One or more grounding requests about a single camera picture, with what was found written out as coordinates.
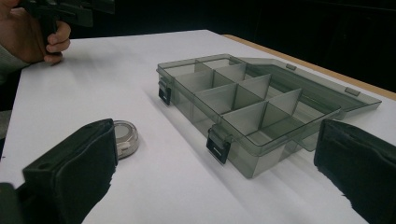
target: person's hand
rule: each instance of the person's hand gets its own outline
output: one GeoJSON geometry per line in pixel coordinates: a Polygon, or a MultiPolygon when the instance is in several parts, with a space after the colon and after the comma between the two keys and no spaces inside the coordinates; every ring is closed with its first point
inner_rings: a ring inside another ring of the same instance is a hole
{"type": "Polygon", "coordinates": [[[26,63],[60,62],[63,58],[62,51],[70,45],[70,26],[57,21],[56,34],[48,36],[49,44],[44,46],[38,20],[23,8],[14,8],[19,1],[0,0],[0,44],[26,63]]]}

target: metal tin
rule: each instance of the metal tin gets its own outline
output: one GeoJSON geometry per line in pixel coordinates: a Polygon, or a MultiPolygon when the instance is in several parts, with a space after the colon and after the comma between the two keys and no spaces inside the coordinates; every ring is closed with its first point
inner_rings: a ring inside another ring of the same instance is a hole
{"type": "Polygon", "coordinates": [[[136,152],[139,147],[139,138],[136,127],[125,120],[114,121],[117,153],[119,160],[136,152]]]}

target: wooden table edge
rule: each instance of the wooden table edge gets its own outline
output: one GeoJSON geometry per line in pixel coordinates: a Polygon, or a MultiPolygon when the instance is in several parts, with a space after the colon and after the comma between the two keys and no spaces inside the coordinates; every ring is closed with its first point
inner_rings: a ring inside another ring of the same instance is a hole
{"type": "Polygon", "coordinates": [[[387,91],[387,90],[384,90],[384,89],[379,88],[379,87],[377,87],[377,86],[374,86],[374,85],[371,85],[371,84],[368,84],[368,83],[359,81],[359,80],[357,80],[357,79],[355,79],[355,78],[347,77],[347,76],[341,75],[341,74],[336,73],[336,72],[334,72],[334,71],[331,71],[331,70],[329,70],[329,69],[326,69],[326,68],[323,68],[323,67],[314,65],[314,64],[312,64],[312,63],[305,62],[305,61],[303,61],[303,60],[300,60],[300,59],[291,57],[291,56],[289,56],[289,55],[287,55],[287,54],[281,53],[281,52],[276,51],[276,50],[273,50],[273,49],[268,49],[268,48],[266,48],[266,47],[263,47],[263,46],[261,46],[261,45],[255,44],[255,43],[253,43],[253,42],[247,41],[247,40],[245,40],[245,39],[239,38],[239,37],[234,36],[234,35],[223,35],[223,36],[225,36],[225,37],[227,37],[227,38],[229,38],[229,39],[231,39],[231,40],[237,41],[237,42],[239,42],[239,43],[245,44],[245,45],[247,45],[247,46],[253,47],[254,49],[262,50],[262,51],[264,51],[264,52],[273,54],[273,55],[275,55],[276,57],[279,57],[279,58],[288,60],[288,61],[290,61],[290,62],[297,63],[297,64],[299,64],[299,65],[302,65],[302,66],[311,68],[311,69],[313,69],[313,70],[319,71],[320,73],[322,73],[322,74],[324,74],[324,75],[327,75],[327,76],[329,76],[329,77],[335,77],[335,78],[337,78],[337,79],[339,79],[339,80],[342,80],[342,81],[345,81],[345,82],[347,82],[347,83],[349,83],[349,84],[351,84],[351,85],[360,87],[360,88],[365,89],[365,90],[367,90],[367,91],[374,92],[374,93],[376,93],[376,94],[378,94],[378,95],[385,96],[385,97],[387,97],[387,98],[389,98],[389,99],[391,99],[391,100],[396,100],[396,93],[395,93],[395,92],[387,91]]]}

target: white table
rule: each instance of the white table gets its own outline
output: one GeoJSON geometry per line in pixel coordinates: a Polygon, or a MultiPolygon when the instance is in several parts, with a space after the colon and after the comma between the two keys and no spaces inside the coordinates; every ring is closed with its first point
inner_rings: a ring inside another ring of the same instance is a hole
{"type": "MultiPolygon", "coordinates": [[[[139,131],[140,147],[120,161],[84,223],[366,223],[318,171],[314,152],[245,179],[230,162],[220,165],[206,137],[158,97],[158,63],[221,53],[276,58],[207,30],[72,40],[62,63],[22,71],[0,182],[17,188],[22,168],[85,124],[124,119],[139,131]]],[[[353,88],[383,102],[344,122],[396,145],[396,102],[353,88]]]]}

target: plastic organizer box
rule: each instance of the plastic organizer box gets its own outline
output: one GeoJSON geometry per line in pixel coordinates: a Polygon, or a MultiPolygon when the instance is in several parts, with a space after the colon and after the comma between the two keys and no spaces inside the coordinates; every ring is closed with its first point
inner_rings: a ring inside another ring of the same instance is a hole
{"type": "Polygon", "coordinates": [[[222,163],[254,177],[301,148],[320,123],[381,101],[275,59],[213,55],[158,64],[159,96],[205,136],[222,163]]]}

